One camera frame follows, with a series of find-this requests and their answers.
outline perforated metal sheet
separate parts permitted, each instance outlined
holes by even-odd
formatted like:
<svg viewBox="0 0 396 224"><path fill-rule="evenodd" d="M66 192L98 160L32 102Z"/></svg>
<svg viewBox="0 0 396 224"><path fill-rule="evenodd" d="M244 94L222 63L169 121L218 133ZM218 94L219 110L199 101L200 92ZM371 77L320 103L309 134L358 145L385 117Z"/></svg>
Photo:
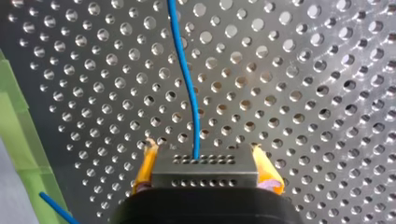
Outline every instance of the perforated metal sheet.
<svg viewBox="0 0 396 224"><path fill-rule="evenodd" d="M83 223L106 222L129 195L142 140L191 148L166 4L10 2L1 48L67 204ZM394 1L178 10L203 147L262 144L306 223L395 222Z"/></svg>

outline hole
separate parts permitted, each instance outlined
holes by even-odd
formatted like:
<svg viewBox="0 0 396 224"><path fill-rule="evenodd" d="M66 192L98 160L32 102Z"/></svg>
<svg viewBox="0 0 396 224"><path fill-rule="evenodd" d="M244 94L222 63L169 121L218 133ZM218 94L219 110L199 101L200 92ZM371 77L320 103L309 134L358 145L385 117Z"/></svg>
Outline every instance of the hole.
<svg viewBox="0 0 396 224"><path fill-rule="evenodd" d="M390 111L388 111L386 120L387 120L387 121L394 121L394 120L396 120L396 110L395 110L395 109L391 109Z"/></svg>
<svg viewBox="0 0 396 224"><path fill-rule="evenodd" d="M239 107L242 110L249 110L251 108L251 102L249 100L243 100L239 103Z"/></svg>
<svg viewBox="0 0 396 224"><path fill-rule="evenodd" d="M254 116L256 117L256 119L261 119L262 117L264 117L264 111L258 110L258 111L256 111Z"/></svg>
<svg viewBox="0 0 396 224"><path fill-rule="evenodd" d="M185 143L185 142L187 142L188 137L187 137L187 135L186 135L185 133L180 133L180 134L177 136L177 140L178 140L180 143Z"/></svg>
<svg viewBox="0 0 396 224"><path fill-rule="evenodd" d="M273 76L271 75L270 72L263 72L263 73L260 75L260 81L263 82L263 83L268 83L268 82L270 82L270 81L272 80L272 78L273 78Z"/></svg>
<svg viewBox="0 0 396 224"><path fill-rule="evenodd" d="M227 100L232 101L233 99L235 99L235 97L236 97L235 92L230 91L227 93Z"/></svg>
<svg viewBox="0 0 396 224"><path fill-rule="evenodd" d="M130 49L128 55L132 61L140 59L140 51L138 49Z"/></svg>
<svg viewBox="0 0 396 224"><path fill-rule="evenodd" d="M312 77L305 77L303 80L303 85L310 86L314 82Z"/></svg>
<svg viewBox="0 0 396 224"><path fill-rule="evenodd" d="M298 55L298 60L301 63L305 63L307 62L310 58L311 58L312 52L309 49L305 49L303 51L300 52L300 54Z"/></svg>
<svg viewBox="0 0 396 224"><path fill-rule="evenodd" d="M391 86L387 89L387 95L389 96L394 96L396 95L396 87L395 86Z"/></svg>
<svg viewBox="0 0 396 224"><path fill-rule="evenodd" d="M224 11L230 9L233 6L233 0L220 0L220 7Z"/></svg>
<svg viewBox="0 0 396 224"><path fill-rule="evenodd" d="M118 61L119 61L119 59L117 58L117 56L115 54L107 54L106 62L108 65L114 66L117 64Z"/></svg>
<svg viewBox="0 0 396 224"><path fill-rule="evenodd" d="M234 180L234 179L232 179L232 180L229 181L228 185L229 185L230 187L235 187L235 186L237 185L237 181Z"/></svg>
<svg viewBox="0 0 396 224"><path fill-rule="evenodd" d="M225 50L225 45L224 45L223 43L218 43L218 44L216 45L216 51L217 51L218 53L222 53L224 50Z"/></svg>
<svg viewBox="0 0 396 224"><path fill-rule="evenodd" d="M84 35L77 35L76 36L76 44L79 47L84 47L87 45L87 38Z"/></svg>
<svg viewBox="0 0 396 224"><path fill-rule="evenodd" d="M245 124L245 131L247 131L248 133L251 133L255 129L256 129L256 125L253 122L249 121Z"/></svg>
<svg viewBox="0 0 396 224"><path fill-rule="evenodd" d="M370 58L373 61L378 61L384 57L384 50L382 49L373 49L370 53Z"/></svg>
<svg viewBox="0 0 396 224"><path fill-rule="evenodd" d="M259 32L264 28L264 21L262 19L254 19L251 23L251 28L255 32Z"/></svg>
<svg viewBox="0 0 396 224"><path fill-rule="evenodd" d="M153 17L147 16L143 20L143 24L146 27L146 29L152 30L152 29L154 29L157 26L157 21Z"/></svg>
<svg viewBox="0 0 396 224"><path fill-rule="evenodd" d="M374 100L372 103L372 109L378 111L384 107L385 103L382 100Z"/></svg>
<svg viewBox="0 0 396 224"><path fill-rule="evenodd" d="M276 84L276 90L277 91L283 91L286 89L286 83L284 82L279 82Z"/></svg>
<svg viewBox="0 0 396 224"><path fill-rule="evenodd" d="M344 89L346 91L353 91L356 88L356 83L352 80L348 80L344 83Z"/></svg>
<svg viewBox="0 0 396 224"><path fill-rule="evenodd" d="M193 13L196 17L202 17L206 13L206 6L202 3L195 4Z"/></svg>
<svg viewBox="0 0 396 224"><path fill-rule="evenodd" d="M123 8L124 1L123 0L111 0L111 6L113 6L115 9Z"/></svg>
<svg viewBox="0 0 396 224"><path fill-rule="evenodd" d="M223 115L226 110L227 110L227 105L218 105L217 107L217 112L220 115Z"/></svg>
<svg viewBox="0 0 396 224"><path fill-rule="evenodd" d="M283 146L283 141L280 140L280 139L278 139L278 138L277 138L277 139L274 139L274 141L272 142L271 146L272 146L273 148L278 149L278 148L280 148L280 147Z"/></svg>
<svg viewBox="0 0 396 224"><path fill-rule="evenodd" d="M382 123L376 123L373 125L373 133L382 133L385 130L385 125Z"/></svg>
<svg viewBox="0 0 396 224"><path fill-rule="evenodd" d="M321 139L323 142L329 142L330 140L332 140L332 133L331 133L331 132L323 132L323 133L320 135L320 139Z"/></svg>
<svg viewBox="0 0 396 224"><path fill-rule="evenodd" d="M307 12L308 16L311 19L316 19L320 15L320 13L321 13L321 7L317 5L310 6Z"/></svg>
<svg viewBox="0 0 396 224"><path fill-rule="evenodd" d="M100 29L97 33L97 37L101 41L107 41L110 37L110 34L106 29Z"/></svg>
<svg viewBox="0 0 396 224"><path fill-rule="evenodd" d="M268 120L268 126L270 128L276 128L277 126L279 126L279 119L277 118L271 118Z"/></svg>
<svg viewBox="0 0 396 224"><path fill-rule="evenodd" d="M396 33L390 33L387 37L387 42L389 44L394 44L396 42Z"/></svg>
<svg viewBox="0 0 396 224"><path fill-rule="evenodd" d="M205 65L207 69L213 69L218 66L218 60L216 58L209 57L206 59Z"/></svg>
<svg viewBox="0 0 396 224"><path fill-rule="evenodd" d="M292 39L287 39L283 43L283 50L285 50L286 52L292 52L295 49L295 47L296 47L295 43Z"/></svg>
<svg viewBox="0 0 396 224"><path fill-rule="evenodd" d="M324 41L323 34L314 34L311 36L311 44L315 47L321 45Z"/></svg>
<svg viewBox="0 0 396 224"><path fill-rule="evenodd" d="M124 22L120 26L120 31L123 35L131 35L132 34L132 26L128 22Z"/></svg>
<svg viewBox="0 0 396 224"><path fill-rule="evenodd" d="M242 61L242 54L238 51L234 51L231 54L231 58L230 58L231 62L234 64L238 64Z"/></svg>
<svg viewBox="0 0 396 224"><path fill-rule="evenodd" d="M221 90L221 83L220 82L213 82L211 89L213 92L219 92Z"/></svg>
<svg viewBox="0 0 396 224"><path fill-rule="evenodd" d="M236 17L238 17L239 20L243 20L246 18L248 15L247 11L243 8L240 8L238 12L236 13Z"/></svg>
<svg viewBox="0 0 396 224"><path fill-rule="evenodd" d="M328 109L321 109L319 111L319 118L322 120L328 119L332 113Z"/></svg>
<svg viewBox="0 0 396 224"><path fill-rule="evenodd" d="M145 73L139 73L136 76L136 81L139 84L146 84L149 81L149 78Z"/></svg>
<svg viewBox="0 0 396 224"><path fill-rule="evenodd" d="M314 62L314 70L318 73L323 72L327 67L326 61L318 60Z"/></svg>
<svg viewBox="0 0 396 224"><path fill-rule="evenodd" d="M286 105L282 105L279 109L279 113L285 115L290 111L290 108Z"/></svg>
<svg viewBox="0 0 396 224"><path fill-rule="evenodd" d="M77 14L77 12L76 12L75 10L73 10L73 9L67 9L67 11L66 11L66 18L67 18L68 21L74 22L74 21L77 21L78 14Z"/></svg>
<svg viewBox="0 0 396 224"><path fill-rule="evenodd" d="M350 37L352 37L352 35L353 35L353 30L350 27L343 27L338 33L338 36L343 40L349 39Z"/></svg>
<svg viewBox="0 0 396 224"><path fill-rule="evenodd" d="M291 128L285 128L284 130L283 130L283 134L285 135L285 136L289 136L289 135L291 135L293 133L293 129L291 129Z"/></svg>
<svg viewBox="0 0 396 224"><path fill-rule="evenodd" d="M279 38L279 32L278 31L271 31L270 34L268 35L268 38L271 41L275 41Z"/></svg>
<svg viewBox="0 0 396 224"><path fill-rule="evenodd" d="M251 38L250 37L244 37L242 39L242 46L244 46L245 48L251 45Z"/></svg>
<svg viewBox="0 0 396 224"><path fill-rule="evenodd" d="M273 12L275 10L275 8L276 8L275 7L275 3L266 3L265 6L264 6L264 10L267 13Z"/></svg>
<svg viewBox="0 0 396 224"><path fill-rule="evenodd" d="M343 57L343 59L341 60L341 64L343 66L350 66L355 62L355 57L351 54L347 54Z"/></svg>
<svg viewBox="0 0 396 224"><path fill-rule="evenodd" d="M238 77L235 80L235 86L239 89L245 87L248 84L248 81L245 77Z"/></svg>
<svg viewBox="0 0 396 224"><path fill-rule="evenodd" d="M299 74L300 70L297 66L294 65L290 65L287 69L286 69L286 75L288 75L288 77L290 78L294 78Z"/></svg>
<svg viewBox="0 0 396 224"><path fill-rule="evenodd" d="M252 73L252 72L256 71L256 69L257 69L257 65L255 63L248 63L247 64L247 71L249 73Z"/></svg>
<svg viewBox="0 0 396 224"><path fill-rule="evenodd" d="M259 87L254 87L254 88L251 89L250 94L252 96L257 96L257 95L260 95L261 91L262 90Z"/></svg>
<svg viewBox="0 0 396 224"><path fill-rule="evenodd" d="M261 132L259 134L259 137L261 140L267 139L268 138L268 132Z"/></svg>
<svg viewBox="0 0 396 224"><path fill-rule="evenodd" d="M355 105L347 105L345 109L345 113L349 116L352 116L356 113L358 108Z"/></svg>
<svg viewBox="0 0 396 224"><path fill-rule="evenodd" d="M281 57L275 57L273 59L273 66L274 67L279 67L280 65L282 65L283 63L283 59Z"/></svg>
<svg viewBox="0 0 396 224"><path fill-rule="evenodd" d="M302 97L303 97L303 95L301 94L300 91L292 91L290 94L290 100L293 102L300 101Z"/></svg>
<svg viewBox="0 0 396 224"><path fill-rule="evenodd" d="M382 21L372 21L369 24L369 31L372 34L378 34L380 31L382 31L383 28L384 24L382 23Z"/></svg>
<svg viewBox="0 0 396 224"><path fill-rule="evenodd" d="M389 61L385 68L388 72L396 71L396 61Z"/></svg>
<svg viewBox="0 0 396 224"><path fill-rule="evenodd" d="M296 144L299 146L305 145L308 139L304 135L299 135L296 138Z"/></svg>
<svg viewBox="0 0 396 224"><path fill-rule="evenodd" d="M212 26L218 26L220 24L220 18L218 16L213 16L210 19L210 23L212 24Z"/></svg>
<svg viewBox="0 0 396 224"><path fill-rule="evenodd" d="M303 114L296 114L293 117L293 122L296 124L301 124L302 122L304 122L305 120L305 116Z"/></svg>
<svg viewBox="0 0 396 224"><path fill-rule="evenodd" d="M299 35L303 35L305 34L305 32L308 31L308 25L304 24L304 23L299 23L296 26L296 32Z"/></svg>
<svg viewBox="0 0 396 224"><path fill-rule="evenodd" d="M268 48L265 46L258 46L256 49L256 56L259 58L265 58L268 55Z"/></svg>
<svg viewBox="0 0 396 224"><path fill-rule="evenodd" d="M341 98L341 96L334 96L332 98L333 105L339 105L342 101L343 101L343 98Z"/></svg>
<svg viewBox="0 0 396 224"><path fill-rule="evenodd" d="M279 21L282 25L287 25L291 22L292 16L288 11L284 11L279 16Z"/></svg>
<svg viewBox="0 0 396 224"><path fill-rule="evenodd" d="M238 33L238 29L234 25L228 25L225 28L225 34L227 35L228 38L233 38L236 34Z"/></svg>
<svg viewBox="0 0 396 224"><path fill-rule="evenodd" d="M340 11L346 11L350 8L351 5L352 5L352 3L350 0L340 0L340 1L338 1L336 7Z"/></svg>
<svg viewBox="0 0 396 224"><path fill-rule="evenodd" d="M329 87L327 86L319 86L317 88L317 96L323 97L329 93Z"/></svg>
<svg viewBox="0 0 396 224"><path fill-rule="evenodd" d="M157 117L153 117L150 122L153 127L158 127L161 124L161 120Z"/></svg>
<svg viewBox="0 0 396 224"><path fill-rule="evenodd" d="M154 105L154 97L152 97L152 96L145 96L145 98L144 98L144 103L145 103L145 105L147 105L147 106L151 106L151 105Z"/></svg>

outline blue wire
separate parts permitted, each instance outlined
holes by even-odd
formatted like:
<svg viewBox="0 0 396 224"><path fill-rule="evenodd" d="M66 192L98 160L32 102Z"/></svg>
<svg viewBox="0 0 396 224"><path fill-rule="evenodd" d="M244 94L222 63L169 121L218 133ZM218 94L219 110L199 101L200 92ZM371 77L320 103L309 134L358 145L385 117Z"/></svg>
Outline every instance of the blue wire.
<svg viewBox="0 0 396 224"><path fill-rule="evenodd" d="M78 224L79 222L75 220L72 216L70 216L66 211L62 209L59 204L53 201L50 196L48 196L44 192L40 192L38 195L49 205L52 209L59 214L64 220L66 220L70 224Z"/></svg>
<svg viewBox="0 0 396 224"><path fill-rule="evenodd" d="M194 125L194 149L192 151L192 156L198 160L200 155L200 137L199 132L201 130L199 123L199 114L198 114L198 102L195 97L194 87L192 85L190 70L187 66L186 55L184 55L183 43L181 42L180 31L178 30L178 22L177 22L177 9L176 9L176 0L167 0L168 1L168 11L169 16L171 18L171 28L172 34L174 37L175 47L177 51L178 62L180 63L181 71L183 73L184 80L186 81L187 92L189 93L191 110L192 110L192 119Z"/></svg>

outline metal connector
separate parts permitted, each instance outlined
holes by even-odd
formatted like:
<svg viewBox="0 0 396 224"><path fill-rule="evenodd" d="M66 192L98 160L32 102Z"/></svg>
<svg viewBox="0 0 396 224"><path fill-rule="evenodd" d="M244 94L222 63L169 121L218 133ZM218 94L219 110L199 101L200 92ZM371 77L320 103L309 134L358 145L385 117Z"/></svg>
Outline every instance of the metal connector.
<svg viewBox="0 0 396 224"><path fill-rule="evenodd" d="M250 145L228 151L203 148L200 160L163 148L158 152L152 171L154 188L255 188L257 179Z"/></svg>

